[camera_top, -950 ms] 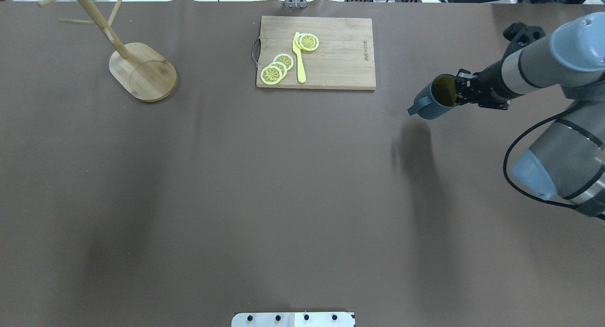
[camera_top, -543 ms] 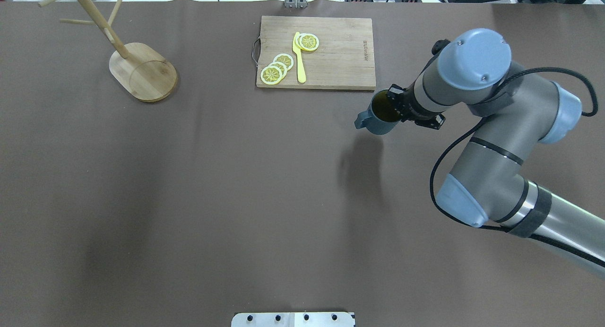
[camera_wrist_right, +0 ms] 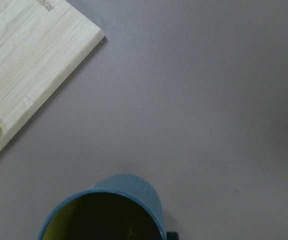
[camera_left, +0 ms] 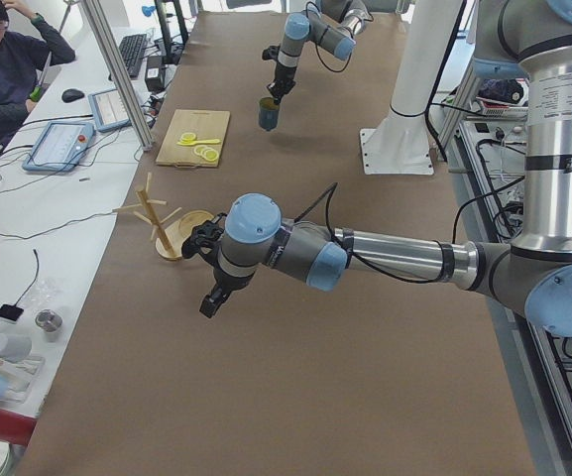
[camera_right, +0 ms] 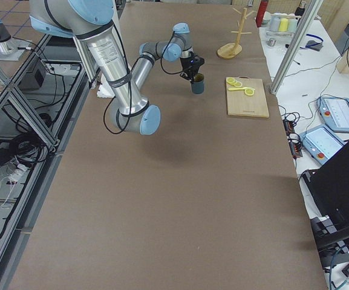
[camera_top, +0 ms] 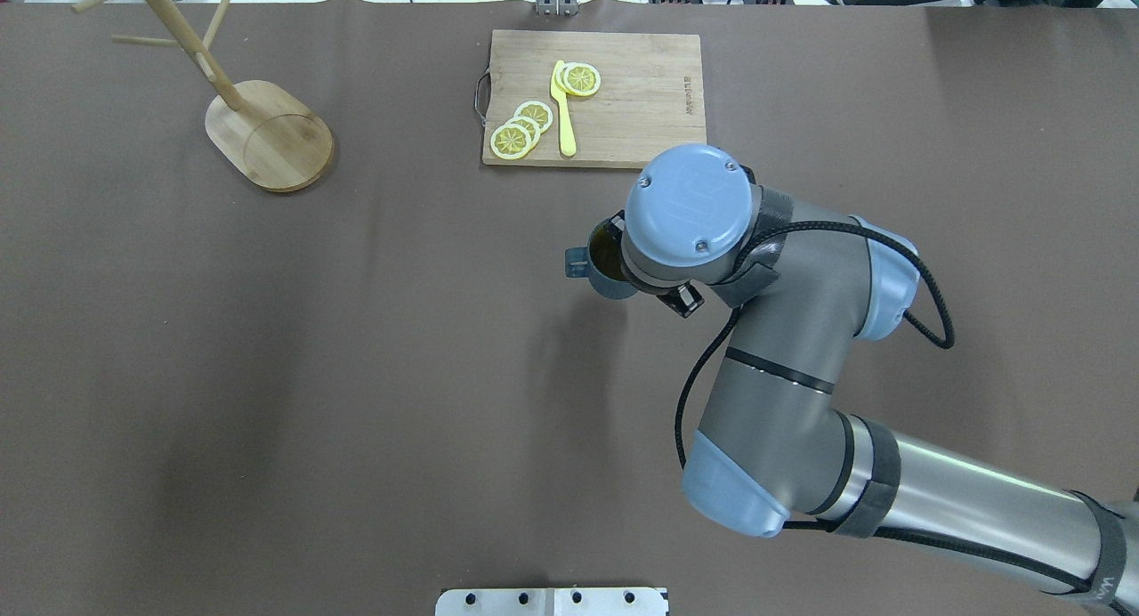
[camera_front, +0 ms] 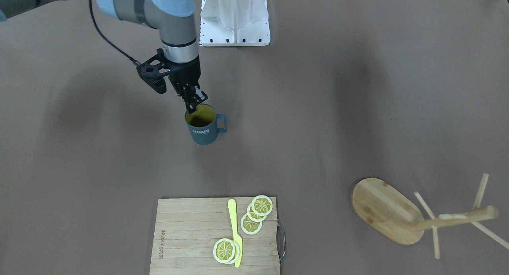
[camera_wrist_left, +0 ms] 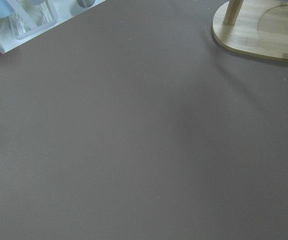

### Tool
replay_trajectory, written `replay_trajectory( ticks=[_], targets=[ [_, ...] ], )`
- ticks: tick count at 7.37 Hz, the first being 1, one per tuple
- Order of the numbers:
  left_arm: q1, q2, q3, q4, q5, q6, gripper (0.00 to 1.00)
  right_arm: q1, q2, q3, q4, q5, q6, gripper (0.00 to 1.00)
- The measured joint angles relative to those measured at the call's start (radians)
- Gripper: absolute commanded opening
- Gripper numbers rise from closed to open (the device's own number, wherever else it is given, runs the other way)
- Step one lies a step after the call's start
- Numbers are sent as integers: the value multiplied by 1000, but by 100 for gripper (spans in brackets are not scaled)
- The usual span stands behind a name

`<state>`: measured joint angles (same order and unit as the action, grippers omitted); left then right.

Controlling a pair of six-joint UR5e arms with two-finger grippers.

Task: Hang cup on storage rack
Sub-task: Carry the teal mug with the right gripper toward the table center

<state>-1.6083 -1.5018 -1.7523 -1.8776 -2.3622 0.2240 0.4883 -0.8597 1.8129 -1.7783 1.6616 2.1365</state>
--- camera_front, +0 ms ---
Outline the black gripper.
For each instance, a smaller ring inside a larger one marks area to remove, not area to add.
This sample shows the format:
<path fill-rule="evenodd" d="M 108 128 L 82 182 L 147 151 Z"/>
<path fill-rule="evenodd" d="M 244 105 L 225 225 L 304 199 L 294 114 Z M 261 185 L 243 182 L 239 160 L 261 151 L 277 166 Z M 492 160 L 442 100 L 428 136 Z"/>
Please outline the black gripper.
<path fill-rule="evenodd" d="M 196 112 L 196 106 L 208 99 L 208 95 L 200 89 L 198 83 L 201 76 L 200 58 L 197 56 L 186 63 L 168 60 L 167 65 L 171 72 L 170 82 L 176 93 L 183 93 L 187 112 Z"/>

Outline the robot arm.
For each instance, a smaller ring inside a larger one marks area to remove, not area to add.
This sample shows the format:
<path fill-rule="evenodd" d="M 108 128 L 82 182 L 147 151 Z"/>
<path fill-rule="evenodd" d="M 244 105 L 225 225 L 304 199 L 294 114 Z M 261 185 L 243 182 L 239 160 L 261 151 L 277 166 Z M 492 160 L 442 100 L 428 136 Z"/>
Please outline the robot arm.
<path fill-rule="evenodd" d="M 1 0 L 1 21 L 58 0 Z M 158 94 L 167 92 L 165 78 L 192 114 L 208 99 L 199 85 L 201 75 L 193 0 L 88 0 L 106 15 L 158 30 L 163 47 L 145 62 L 132 56 L 139 77 Z"/>

